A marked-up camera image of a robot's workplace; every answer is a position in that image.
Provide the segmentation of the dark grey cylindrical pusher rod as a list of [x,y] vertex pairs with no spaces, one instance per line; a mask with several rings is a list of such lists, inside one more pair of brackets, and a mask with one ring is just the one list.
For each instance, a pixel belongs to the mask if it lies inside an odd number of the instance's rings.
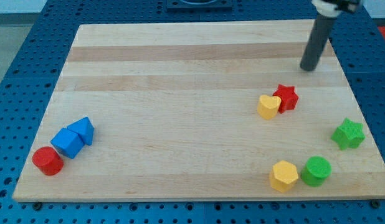
[[300,68],[302,70],[314,71],[316,69],[335,20],[335,17],[327,17],[320,13],[317,14],[300,62]]

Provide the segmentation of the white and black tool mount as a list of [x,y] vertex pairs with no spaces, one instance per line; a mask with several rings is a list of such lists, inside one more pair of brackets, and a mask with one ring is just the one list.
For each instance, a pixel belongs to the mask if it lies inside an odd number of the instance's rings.
[[311,0],[317,12],[325,17],[338,17],[342,12],[354,14],[363,0]]

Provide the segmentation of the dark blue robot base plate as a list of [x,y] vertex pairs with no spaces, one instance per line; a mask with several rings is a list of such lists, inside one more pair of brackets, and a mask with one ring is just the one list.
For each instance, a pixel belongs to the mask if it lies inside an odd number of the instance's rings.
[[168,11],[232,9],[233,0],[165,0]]

